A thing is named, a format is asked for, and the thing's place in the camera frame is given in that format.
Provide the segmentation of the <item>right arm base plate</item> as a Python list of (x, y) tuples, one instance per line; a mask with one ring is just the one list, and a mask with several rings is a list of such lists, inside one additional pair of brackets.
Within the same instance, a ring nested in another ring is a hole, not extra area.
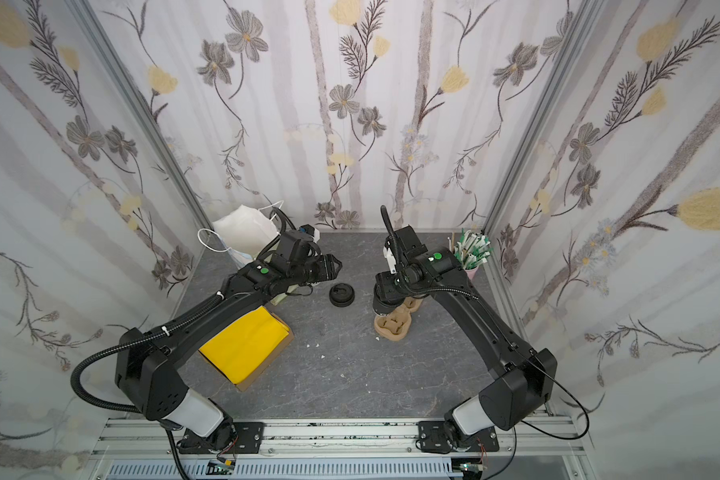
[(423, 420), (417, 423), (417, 428), (415, 446), (423, 453), (493, 453), (500, 449), (493, 427), (466, 435), (451, 421)]

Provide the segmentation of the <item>green white paper bag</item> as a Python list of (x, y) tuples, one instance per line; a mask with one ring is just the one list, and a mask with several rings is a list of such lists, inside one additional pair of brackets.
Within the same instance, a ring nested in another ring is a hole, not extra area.
[(243, 267), (279, 234), (274, 220), (275, 209), (283, 203), (280, 200), (260, 208), (241, 205), (214, 221), (210, 229), (199, 229), (197, 239), (207, 250), (226, 254), (237, 267)]

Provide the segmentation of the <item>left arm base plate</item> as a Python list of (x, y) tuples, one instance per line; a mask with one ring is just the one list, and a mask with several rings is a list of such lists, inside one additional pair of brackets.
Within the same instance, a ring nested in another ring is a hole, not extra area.
[(235, 455), (256, 455), (263, 441), (264, 422), (235, 422), (236, 438), (229, 452)]

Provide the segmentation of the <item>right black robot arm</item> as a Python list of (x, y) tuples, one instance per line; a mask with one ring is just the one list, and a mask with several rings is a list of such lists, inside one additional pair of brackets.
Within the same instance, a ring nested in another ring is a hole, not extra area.
[(395, 229), (386, 206), (380, 214), (387, 231), (384, 256), (388, 269), (375, 276), (373, 310), (386, 320), (423, 297), (442, 306), (477, 350), (491, 382), (444, 415), (445, 435), (462, 447), (479, 432), (510, 431), (550, 401), (553, 389), (583, 404), (556, 379), (558, 362), (547, 349), (537, 350), (508, 325), (478, 293), (462, 263), (447, 248), (428, 248), (415, 230)]

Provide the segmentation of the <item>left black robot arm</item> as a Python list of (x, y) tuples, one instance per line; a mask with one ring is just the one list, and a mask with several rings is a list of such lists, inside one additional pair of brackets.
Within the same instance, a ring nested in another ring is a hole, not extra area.
[[(84, 402), (110, 411), (140, 414), (167, 434), (184, 429), (208, 453), (228, 452), (239, 438), (232, 417), (191, 389), (179, 368), (202, 346), (244, 315), (286, 293), (338, 277), (342, 263), (320, 250), (311, 225), (296, 227), (280, 209), (278, 235), (248, 264), (228, 276), (211, 296), (184, 314), (147, 332), (132, 328), (115, 346), (82, 360), (70, 385)], [(114, 382), (124, 403), (101, 399), (82, 383), (83, 372), (108, 357), (116, 359)]]

